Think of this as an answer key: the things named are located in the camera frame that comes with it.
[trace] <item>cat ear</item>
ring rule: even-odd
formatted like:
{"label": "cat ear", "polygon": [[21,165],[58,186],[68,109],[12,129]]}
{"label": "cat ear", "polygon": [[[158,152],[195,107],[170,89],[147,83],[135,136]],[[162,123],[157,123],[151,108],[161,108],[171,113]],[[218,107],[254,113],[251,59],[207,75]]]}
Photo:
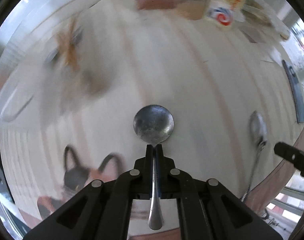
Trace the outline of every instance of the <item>cat ear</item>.
{"label": "cat ear", "polygon": [[71,145],[67,145],[64,150],[64,170],[69,171],[77,166],[81,166],[76,151]]}
{"label": "cat ear", "polygon": [[104,158],[98,171],[105,181],[117,179],[124,172],[121,156],[117,153],[110,153]]}

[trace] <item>screw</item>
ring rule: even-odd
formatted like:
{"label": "screw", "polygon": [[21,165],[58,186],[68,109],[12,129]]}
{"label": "screw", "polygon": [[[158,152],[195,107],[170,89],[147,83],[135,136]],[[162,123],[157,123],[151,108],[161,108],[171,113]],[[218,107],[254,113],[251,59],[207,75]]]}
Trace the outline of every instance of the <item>screw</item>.
{"label": "screw", "polygon": [[137,176],[138,174],[140,174],[140,171],[137,169],[133,169],[130,171],[130,175],[132,175],[132,176]]}
{"label": "screw", "polygon": [[211,186],[217,186],[218,185],[218,181],[217,179],[209,179],[208,180],[209,185]]}
{"label": "screw", "polygon": [[96,179],[91,183],[92,187],[101,187],[101,185],[102,185],[102,181],[100,181],[99,179]]}
{"label": "screw", "polygon": [[178,169],[171,169],[171,170],[170,170],[170,173],[171,173],[172,175],[178,175],[178,174],[180,174],[180,170],[178,170]]}

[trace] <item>logo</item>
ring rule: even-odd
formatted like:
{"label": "logo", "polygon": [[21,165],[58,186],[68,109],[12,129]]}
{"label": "logo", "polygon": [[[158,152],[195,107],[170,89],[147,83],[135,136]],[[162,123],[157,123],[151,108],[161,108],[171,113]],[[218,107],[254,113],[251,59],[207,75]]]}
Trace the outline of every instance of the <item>logo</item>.
{"label": "logo", "polygon": [[224,26],[230,25],[233,19],[231,11],[222,7],[212,9],[209,16]]}

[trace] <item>table surface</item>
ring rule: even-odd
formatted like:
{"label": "table surface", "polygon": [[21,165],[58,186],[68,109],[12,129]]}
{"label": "table surface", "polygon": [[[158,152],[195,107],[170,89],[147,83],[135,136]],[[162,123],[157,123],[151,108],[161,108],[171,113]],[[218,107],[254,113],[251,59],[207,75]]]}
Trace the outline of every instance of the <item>table surface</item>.
{"label": "table surface", "polygon": [[[296,122],[286,73],[273,58],[291,62],[286,42],[273,30],[258,30],[265,44],[250,43],[240,31],[247,23],[223,32],[212,22],[186,20],[175,10],[137,11],[134,0],[102,0],[79,16],[80,66],[101,86],[95,97],[73,98],[73,110],[62,112],[68,103],[58,91],[65,84],[43,61],[49,37],[66,23],[38,41],[10,77],[17,82],[10,113],[22,106],[22,98],[34,98],[15,121],[0,127],[12,195],[18,208],[36,218],[40,196],[61,197],[67,144],[76,148],[85,167],[97,168],[109,153],[118,153],[124,169],[133,168],[146,144],[136,137],[132,121],[145,105],[160,104],[173,115],[175,128],[162,143],[164,155],[193,178],[218,179],[237,197],[247,189],[255,159],[251,113],[261,113],[268,130],[252,187],[281,161],[274,144],[293,144],[304,126]],[[161,230],[178,227],[175,205],[161,201]],[[136,201],[135,207],[147,211],[149,202]],[[146,221],[133,219],[129,233],[151,230]]]}

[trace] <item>cat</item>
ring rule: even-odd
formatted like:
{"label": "cat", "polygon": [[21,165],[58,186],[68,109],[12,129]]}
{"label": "cat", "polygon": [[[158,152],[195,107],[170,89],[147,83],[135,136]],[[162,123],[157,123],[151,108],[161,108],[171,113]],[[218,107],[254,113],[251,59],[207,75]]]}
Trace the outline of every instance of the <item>cat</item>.
{"label": "cat", "polygon": [[[63,154],[64,160],[64,192],[62,199],[54,199],[49,196],[40,196],[37,206],[41,218],[44,220],[60,206],[66,203],[77,192],[83,189],[91,181],[100,179],[108,182],[117,179],[124,172],[122,158],[117,153],[108,154],[100,164],[98,169],[84,167],[71,145],[67,145]],[[137,211],[132,207],[132,218],[148,219],[148,211]]]}

